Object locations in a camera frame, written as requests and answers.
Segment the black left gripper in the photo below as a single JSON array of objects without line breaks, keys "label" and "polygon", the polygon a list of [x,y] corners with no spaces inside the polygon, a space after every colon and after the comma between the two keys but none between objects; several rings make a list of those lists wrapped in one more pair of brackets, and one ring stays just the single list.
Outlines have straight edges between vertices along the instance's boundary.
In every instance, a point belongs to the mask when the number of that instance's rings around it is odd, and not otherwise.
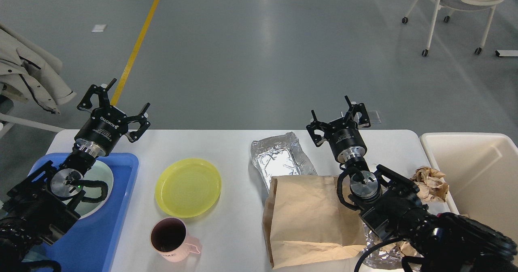
[{"label": "black left gripper", "polygon": [[[78,148],[93,149],[96,151],[96,156],[108,156],[123,135],[131,143],[138,141],[151,125],[146,112],[151,105],[149,102],[143,106],[139,114],[129,117],[117,107],[111,106],[108,91],[116,81],[117,79],[114,78],[109,84],[90,85],[76,106],[79,111],[89,112],[91,116],[76,134],[75,144]],[[98,98],[98,108],[94,110],[93,96]],[[138,123],[139,128],[128,132],[128,125],[133,123]]]}]

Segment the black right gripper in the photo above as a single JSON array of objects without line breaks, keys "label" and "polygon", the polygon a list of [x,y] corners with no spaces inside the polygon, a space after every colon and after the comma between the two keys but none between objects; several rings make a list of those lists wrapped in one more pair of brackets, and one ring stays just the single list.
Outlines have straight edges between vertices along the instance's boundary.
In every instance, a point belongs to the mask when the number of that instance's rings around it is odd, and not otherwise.
[{"label": "black right gripper", "polygon": [[339,163],[366,154],[367,147],[358,129],[371,127],[365,105],[352,102],[348,96],[344,98],[348,110],[342,114],[342,118],[325,123],[319,121],[315,111],[311,110],[312,121],[306,126],[314,145],[318,148],[328,141],[333,157]]}]

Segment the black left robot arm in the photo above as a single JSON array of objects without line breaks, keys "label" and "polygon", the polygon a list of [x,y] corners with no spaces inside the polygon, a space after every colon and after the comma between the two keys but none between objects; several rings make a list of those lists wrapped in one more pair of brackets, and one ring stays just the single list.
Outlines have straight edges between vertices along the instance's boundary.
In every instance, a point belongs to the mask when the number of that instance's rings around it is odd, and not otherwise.
[{"label": "black left robot arm", "polygon": [[52,161],[28,175],[8,191],[9,200],[2,205],[6,215],[1,219],[2,272],[30,272],[49,267],[62,270],[54,260],[23,261],[35,245],[54,244],[80,219],[76,207],[80,202],[99,203],[108,197],[108,184],[87,180],[85,175],[98,157],[113,151],[121,137],[138,141],[150,127],[146,103],[137,115],[128,116],[113,106],[108,91],[115,84],[91,85],[79,102],[80,111],[89,119],[74,137],[72,152],[58,166]]}]

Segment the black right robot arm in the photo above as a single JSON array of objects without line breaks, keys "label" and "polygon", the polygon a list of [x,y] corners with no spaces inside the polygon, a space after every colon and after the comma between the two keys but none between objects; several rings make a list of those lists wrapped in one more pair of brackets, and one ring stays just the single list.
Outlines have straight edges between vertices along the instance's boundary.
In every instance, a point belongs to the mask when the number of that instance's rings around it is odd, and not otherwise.
[{"label": "black right robot arm", "polygon": [[422,272],[516,272],[517,244],[503,233],[468,217],[451,212],[429,213],[418,198],[419,187],[409,178],[377,165],[371,172],[364,155],[367,147],[359,127],[371,126],[364,104],[346,96],[348,110],[328,123],[312,113],[306,129],[316,147],[328,142],[339,163],[336,193],[339,202],[353,211],[381,243],[369,248],[355,265],[382,247],[407,241],[418,257],[403,256],[405,272],[418,265]]}]

